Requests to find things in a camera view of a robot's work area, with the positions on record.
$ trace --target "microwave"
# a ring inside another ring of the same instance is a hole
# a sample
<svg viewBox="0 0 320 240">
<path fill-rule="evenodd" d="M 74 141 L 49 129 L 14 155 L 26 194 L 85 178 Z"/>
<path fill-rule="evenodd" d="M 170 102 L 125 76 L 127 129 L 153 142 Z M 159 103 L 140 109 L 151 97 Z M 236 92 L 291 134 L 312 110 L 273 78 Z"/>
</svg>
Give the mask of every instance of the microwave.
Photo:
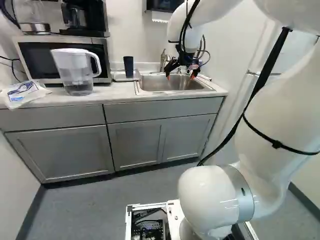
<svg viewBox="0 0 320 240">
<path fill-rule="evenodd" d="M 29 80 L 44 84 L 61 84 L 51 49 L 85 49 L 95 53 L 100 60 L 101 74 L 93 78 L 94 83 L 111 83 L 110 62 L 107 39 L 100 37 L 32 35 L 18 36 L 13 39 L 21 63 Z M 92 71 L 97 72 L 94 59 L 91 59 Z"/>
</svg>

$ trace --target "packaged item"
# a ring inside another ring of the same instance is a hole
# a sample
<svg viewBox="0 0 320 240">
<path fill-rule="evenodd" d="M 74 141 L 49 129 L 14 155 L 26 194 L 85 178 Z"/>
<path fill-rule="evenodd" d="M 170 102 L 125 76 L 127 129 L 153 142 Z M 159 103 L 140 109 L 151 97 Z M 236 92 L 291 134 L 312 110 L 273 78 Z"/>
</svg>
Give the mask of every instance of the packaged item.
<svg viewBox="0 0 320 240">
<path fill-rule="evenodd" d="M 43 98 L 51 91 L 34 81 L 24 81 L 2 89 L 0 97 L 8 109 L 14 110 L 32 100 Z"/>
</svg>

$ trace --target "floor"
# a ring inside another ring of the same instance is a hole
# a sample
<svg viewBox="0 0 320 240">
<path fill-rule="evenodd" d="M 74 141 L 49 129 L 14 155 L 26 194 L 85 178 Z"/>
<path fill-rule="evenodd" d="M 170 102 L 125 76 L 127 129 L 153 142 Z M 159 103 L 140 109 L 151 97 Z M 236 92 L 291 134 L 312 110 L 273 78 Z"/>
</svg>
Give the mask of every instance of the floor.
<svg viewBox="0 0 320 240">
<path fill-rule="evenodd" d="M 124 240 L 126 205 L 176 199 L 179 176 L 194 165 L 48 190 L 26 240 Z M 275 215 L 251 224 L 260 240 L 320 239 L 319 222 L 290 192 Z"/>
</svg>

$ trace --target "sink basin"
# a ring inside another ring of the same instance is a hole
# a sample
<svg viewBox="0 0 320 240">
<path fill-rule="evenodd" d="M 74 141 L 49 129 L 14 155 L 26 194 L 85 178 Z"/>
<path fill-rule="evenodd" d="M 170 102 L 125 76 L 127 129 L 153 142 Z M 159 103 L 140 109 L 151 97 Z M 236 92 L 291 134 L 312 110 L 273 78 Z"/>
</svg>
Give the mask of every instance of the sink basin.
<svg viewBox="0 0 320 240">
<path fill-rule="evenodd" d="M 164 73 L 142 74 L 138 87 L 146 92 L 181 92 L 181 91 L 212 91 L 214 89 L 202 82 L 190 79 L 187 74 L 171 74 L 170 80 Z"/>
</svg>

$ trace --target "countertop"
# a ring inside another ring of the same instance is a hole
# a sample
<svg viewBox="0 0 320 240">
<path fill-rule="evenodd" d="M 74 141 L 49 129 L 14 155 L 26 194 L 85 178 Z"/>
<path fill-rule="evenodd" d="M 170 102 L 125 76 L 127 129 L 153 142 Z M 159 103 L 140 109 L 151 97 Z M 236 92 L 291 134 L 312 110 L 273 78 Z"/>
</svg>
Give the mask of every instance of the countertop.
<svg viewBox="0 0 320 240">
<path fill-rule="evenodd" d="M 70 96 L 63 87 L 49 87 L 52 93 L 43 98 L 26 103 L 21 108 L 43 108 L 77 105 L 115 104 L 147 102 L 158 100 L 192 99 L 227 96 L 228 91 L 217 84 L 206 81 L 215 91 L 203 92 L 175 92 L 136 94 L 135 82 L 112 82 L 108 86 L 94 86 L 93 93 L 87 96 Z M 0 99 L 0 109 L 7 109 Z"/>
</svg>

